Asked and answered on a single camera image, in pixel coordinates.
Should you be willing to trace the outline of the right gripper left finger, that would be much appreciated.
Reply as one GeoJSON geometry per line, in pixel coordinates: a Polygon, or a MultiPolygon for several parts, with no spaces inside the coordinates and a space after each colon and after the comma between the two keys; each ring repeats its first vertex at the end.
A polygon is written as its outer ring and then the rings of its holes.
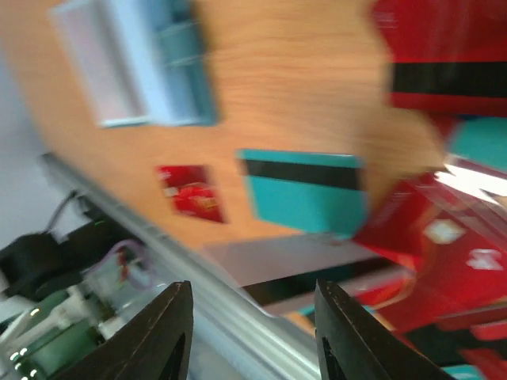
{"type": "Polygon", "coordinates": [[[186,380],[192,339],[191,283],[171,283],[112,338],[59,378],[186,380]]]}

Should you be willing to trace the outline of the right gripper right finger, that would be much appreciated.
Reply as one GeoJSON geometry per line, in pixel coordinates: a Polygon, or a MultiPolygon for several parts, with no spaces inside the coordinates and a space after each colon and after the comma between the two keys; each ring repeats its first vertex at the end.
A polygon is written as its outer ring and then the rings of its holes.
{"type": "Polygon", "coordinates": [[[320,279],[315,334],[323,379],[436,380],[452,376],[406,346],[337,283],[320,279]]]}

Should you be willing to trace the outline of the white card floral print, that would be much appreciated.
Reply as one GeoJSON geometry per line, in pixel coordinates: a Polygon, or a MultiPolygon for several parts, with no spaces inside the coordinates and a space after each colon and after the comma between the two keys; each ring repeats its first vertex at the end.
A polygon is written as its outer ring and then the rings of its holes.
{"type": "Polygon", "coordinates": [[[242,296],[271,315],[309,307],[320,279],[358,295],[387,284],[401,272],[372,250],[329,234],[208,245],[202,254],[242,296]]]}

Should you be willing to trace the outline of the red VIP card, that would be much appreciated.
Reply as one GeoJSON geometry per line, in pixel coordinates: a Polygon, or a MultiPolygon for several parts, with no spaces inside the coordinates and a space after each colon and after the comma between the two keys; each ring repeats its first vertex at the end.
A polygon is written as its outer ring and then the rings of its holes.
{"type": "Polygon", "coordinates": [[[206,165],[158,165],[155,170],[164,196],[177,214],[226,222],[206,165]]]}

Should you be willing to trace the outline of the teal card holder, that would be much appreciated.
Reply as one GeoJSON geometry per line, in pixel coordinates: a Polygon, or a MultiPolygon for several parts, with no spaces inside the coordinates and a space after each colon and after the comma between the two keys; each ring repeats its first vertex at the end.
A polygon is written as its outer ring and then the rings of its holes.
{"type": "Polygon", "coordinates": [[[193,1],[64,1],[50,10],[102,128],[211,126],[219,115],[193,1]]]}

